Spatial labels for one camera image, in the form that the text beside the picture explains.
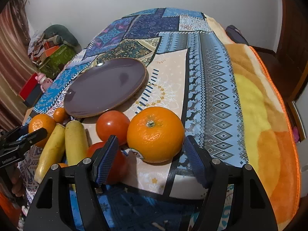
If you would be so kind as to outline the red and black box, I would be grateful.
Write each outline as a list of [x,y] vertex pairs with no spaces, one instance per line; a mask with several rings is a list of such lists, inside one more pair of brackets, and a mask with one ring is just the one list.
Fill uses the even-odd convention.
[[35,106],[43,94],[36,80],[37,75],[37,73],[34,73],[18,93],[18,96],[22,99],[27,108]]

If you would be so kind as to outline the small tangerine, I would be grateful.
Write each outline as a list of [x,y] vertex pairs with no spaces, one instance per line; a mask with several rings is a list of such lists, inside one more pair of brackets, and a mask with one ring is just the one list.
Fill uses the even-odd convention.
[[69,115],[63,107],[58,107],[53,113],[53,119],[56,123],[64,123],[65,120],[69,119]]

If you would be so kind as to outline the small orange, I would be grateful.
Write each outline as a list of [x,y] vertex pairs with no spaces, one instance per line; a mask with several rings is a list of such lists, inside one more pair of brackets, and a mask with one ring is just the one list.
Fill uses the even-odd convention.
[[66,163],[59,163],[58,164],[61,168],[64,168],[64,167],[68,167],[68,165]]

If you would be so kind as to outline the red tomato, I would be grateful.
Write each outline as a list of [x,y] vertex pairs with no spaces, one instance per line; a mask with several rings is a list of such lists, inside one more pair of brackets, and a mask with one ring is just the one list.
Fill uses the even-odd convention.
[[130,124],[129,118],[122,112],[111,110],[103,113],[96,122],[98,137],[106,142],[111,135],[118,138],[119,145],[126,144],[127,130]]
[[[87,156],[92,157],[93,153],[104,146],[105,142],[97,142],[92,144],[87,150]],[[121,182],[127,175],[128,171],[128,163],[127,156],[121,151],[118,150],[113,165],[110,169],[108,178],[106,180],[107,185],[116,184],[117,182]]]

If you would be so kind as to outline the blue patchwork tablecloth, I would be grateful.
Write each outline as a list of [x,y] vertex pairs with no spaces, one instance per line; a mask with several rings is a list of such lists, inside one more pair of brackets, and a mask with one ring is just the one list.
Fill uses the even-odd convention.
[[[228,165],[248,162],[243,116],[231,60],[201,12],[152,8],[115,20],[77,54],[35,105],[32,116],[63,106],[70,85],[109,59],[140,60],[148,81],[119,107],[128,118],[151,106],[172,110],[200,148]],[[111,230],[181,230],[193,225],[206,196],[184,153],[151,165],[128,152],[125,180],[99,202]]]

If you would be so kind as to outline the dark purple plate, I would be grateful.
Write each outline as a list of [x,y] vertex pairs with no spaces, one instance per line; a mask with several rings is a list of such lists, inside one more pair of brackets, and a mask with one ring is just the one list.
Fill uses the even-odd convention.
[[145,65],[136,59],[107,60],[72,82],[64,98],[64,109],[77,118],[100,115],[136,94],[146,78]]

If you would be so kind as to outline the grey-green plush cushion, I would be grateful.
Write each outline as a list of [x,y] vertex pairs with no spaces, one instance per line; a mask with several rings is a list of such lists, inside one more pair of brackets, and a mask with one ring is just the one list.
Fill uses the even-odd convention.
[[44,36],[46,39],[59,35],[63,42],[68,43],[68,45],[76,47],[78,46],[78,40],[74,37],[74,35],[61,24],[53,24],[44,30]]

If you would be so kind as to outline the yellow banana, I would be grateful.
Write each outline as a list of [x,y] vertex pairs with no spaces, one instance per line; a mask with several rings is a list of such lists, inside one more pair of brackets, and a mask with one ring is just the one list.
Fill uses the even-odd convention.
[[57,124],[51,133],[43,151],[34,174],[34,180],[41,184],[49,168],[59,163],[65,151],[65,127]]
[[77,165],[87,157],[88,141],[84,126],[79,121],[69,121],[65,127],[65,152],[68,166]]

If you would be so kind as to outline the dark grey bag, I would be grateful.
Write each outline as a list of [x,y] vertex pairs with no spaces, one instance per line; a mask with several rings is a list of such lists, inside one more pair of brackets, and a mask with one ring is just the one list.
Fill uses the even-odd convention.
[[229,25],[225,30],[227,36],[235,43],[246,44],[249,45],[245,37],[241,34],[240,30],[236,28],[234,25]]

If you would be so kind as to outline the striped brown curtain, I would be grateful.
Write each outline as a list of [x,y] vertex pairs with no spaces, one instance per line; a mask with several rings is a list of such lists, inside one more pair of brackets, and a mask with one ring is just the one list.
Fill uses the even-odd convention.
[[1,12],[1,129],[23,122],[27,107],[18,95],[37,72],[28,57],[29,26],[24,0],[9,0]]

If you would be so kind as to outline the large orange with sticker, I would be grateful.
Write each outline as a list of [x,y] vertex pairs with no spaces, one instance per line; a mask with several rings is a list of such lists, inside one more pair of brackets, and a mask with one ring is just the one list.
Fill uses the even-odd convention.
[[127,130],[127,145],[146,163],[165,163],[182,149],[184,127],[180,118],[164,107],[149,107],[134,116]]

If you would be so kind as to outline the pink plush toy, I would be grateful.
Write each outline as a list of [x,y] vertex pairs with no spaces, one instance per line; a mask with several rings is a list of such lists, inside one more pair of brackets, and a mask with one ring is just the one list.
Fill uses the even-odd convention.
[[52,85],[53,80],[51,78],[48,78],[44,73],[38,73],[35,77],[35,80],[40,85],[41,91],[43,93],[46,92],[46,90]]

